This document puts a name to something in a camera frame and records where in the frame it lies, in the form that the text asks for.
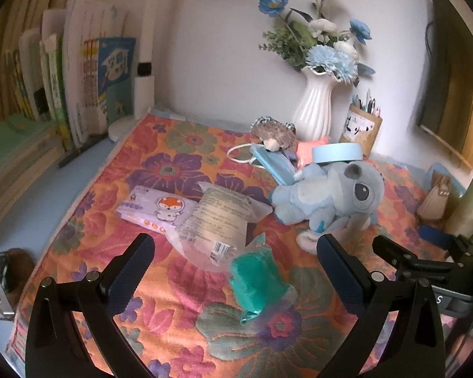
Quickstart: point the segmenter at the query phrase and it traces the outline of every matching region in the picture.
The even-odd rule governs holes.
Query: floral blanket
[[[285,226],[273,215],[253,229],[266,233],[283,279],[294,285],[297,303],[277,314],[260,334],[245,333],[241,309],[222,274],[197,269],[160,234],[122,220],[114,211],[136,185],[199,200],[198,181],[212,182],[267,203],[275,181],[267,172],[227,159],[228,149],[249,135],[147,116],[95,179],[54,238],[26,286],[9,341],[24,360],[28,321],[40,281],[81,280],[103,270],[141,232],[154,236],[156,255],[133,299],[115,317],[132,348],[159,378],[316,377],[350,332],[348,314],[317,258],[301,251],[296,235],[306,224]],[[420,241],[414,212],[424,198],[408,170],[373,162],[385,179],[385,200],[362,238],[345,245],[370,270],[393,270],[372,252],[384,234],[419,257],[440,260],[442,251]],[[107,370],[81,314],[77,323],[94,363]],[[392,328],[390,319],[367,367],[375,364]]]

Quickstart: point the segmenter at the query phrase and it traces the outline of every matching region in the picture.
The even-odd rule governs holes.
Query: metal screw
[[[41,285],[42,287],[47,287],[47,286],[49,286],[51,283],[52,283],[52,277],[46,277],[45,279],[43,279],[43,280],[40,282],[40,285]]]
[[[95,281],[95,280],[98,280],[98,278],[100,277],[100,272],[89,272],[88,274],[86,274],[86,280],[87,281]]]
[[[419,284],[423,287],[429,287],[429,280],[424,277],[420,277]]]
[[[381,283],[382,281],[385,280],[385,276],[381,272],[373,272],[371,274],[371,278],[377,283]]]

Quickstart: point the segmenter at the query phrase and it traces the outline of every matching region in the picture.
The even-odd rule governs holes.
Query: white vase
[[[298,140],[318,140],[329,136],[331,131],[331,92],[339,81],[333,75],[307,67],[301,71],[307,78],[307,87],[291,122],[296,127]]]

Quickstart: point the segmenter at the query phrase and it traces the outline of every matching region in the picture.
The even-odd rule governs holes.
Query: face mask
[[[243,147],[250,147],[253,157],[247,160],[233,159],[230,156],[232,152]],[[290,186],[295,184],[294,174],[296,169],[291,164],[289,159],[282,152],[269,152],[264,145],[260,144],[245,144],[238,145],[231,148],[227,152],[228,159],[237,163],[249,163],[252,166],[260,169],[266,169],[273,179],[279,185]]]

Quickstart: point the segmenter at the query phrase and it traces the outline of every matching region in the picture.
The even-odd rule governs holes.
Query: white ear loop
[[[256,161],[256,158],[255,157],[252,157],[251,159],[247,159],[247,160],[241,160],[241,159],[235,159],[233,157],[230,156],[230,154],[232,152],[234,152],[235,150],[237,149],[242,149],[243,147],[251,147],[252,144],[243,144],[243,145],[238,145],[238,146],[233,146],[228,152],[226,152],[226,156],[228,156],[228,159],[230,159],[231,161],[233,162],[237,162],[237,163],[242,163],[242,164],[245,164],[245,163],[248,163],[249,165],[252,165],[254,166],[255,168],[259,168],[259,169],[265,169],[263,166],[261,165],[255,165],[254,162]]]

